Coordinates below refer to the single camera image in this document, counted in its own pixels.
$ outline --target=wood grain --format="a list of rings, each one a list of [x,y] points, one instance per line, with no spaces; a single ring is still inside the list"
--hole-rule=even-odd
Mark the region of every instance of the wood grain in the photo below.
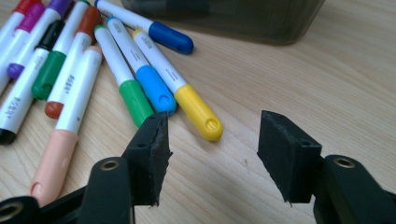
[[[16,4],[0,2],[0,25]],[[396,192],[395,21],[391,0],[328,0],[289,46],[179,29],[194,53],[161,49],[218,114],[224,135],[207,142],[178,109],[160,206],[136,207],[138,222],[315,223],[314,200],[284,203],[256,155],[262,110],[289,117],[323,145],[323,156],[354,158]],[[56,123],[44,107],[34,102],[16,141],[0,147],[0,201],[29,193]],[[92,166],[119,156],[136,130],[103,61],[62,195],[85,186]]]

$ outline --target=yellow marker cap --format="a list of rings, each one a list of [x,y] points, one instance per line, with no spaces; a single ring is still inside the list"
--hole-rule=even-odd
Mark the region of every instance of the yellow marker cap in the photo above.
[[[223,126],[219,118],[191,85],[180,87],[175,99],[205,139],[217,141],[221,138]]]

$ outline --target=screw hole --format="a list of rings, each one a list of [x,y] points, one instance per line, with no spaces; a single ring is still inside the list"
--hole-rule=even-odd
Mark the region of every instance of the screw hole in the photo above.
[[[0,207],[0,222],[7,221],[21,212],[23,203],[8,203]]]
[[[117,161],[107,161],[103,163],[100,168],[104,171],[114,170],[119,167],[119,163]]]
[[[344,158],[336,158],[334,163],[344,168],[355,168],[355,163]]]

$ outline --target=black marker cap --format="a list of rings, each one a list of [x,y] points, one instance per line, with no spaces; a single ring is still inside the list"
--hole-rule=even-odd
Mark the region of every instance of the black marker cap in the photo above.
[[[38,45],[35,46],[39,49],[46,49],[48,51],[52,50],[52,47],[55,45],[56,40],[64,28],[64,21],[55,21],[53,22],[49,28],[47,28],[46,33],[44,33]]]
[[[0,129],[0,146],[6,146],[11,144],[16,136],[17,134],[12,131]]]

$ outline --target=red marker cap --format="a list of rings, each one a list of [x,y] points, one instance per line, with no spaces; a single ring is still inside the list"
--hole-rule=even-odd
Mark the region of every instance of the red marker cap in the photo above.
[[[41,0],[21,0],[13,11],[26,14],[26,12],[29,10],[29,7],[37,3],[41,3]]]
[[[93,29],[100,23],[101,19],[101,13],[97,7],[88,7],[79,23],[76,33],[83,32],[89,35],[93,41],[95,39]]]
[[[64,104],[58,102],[47,102],[44,112],[49,118],[58,119],[61,116]]]

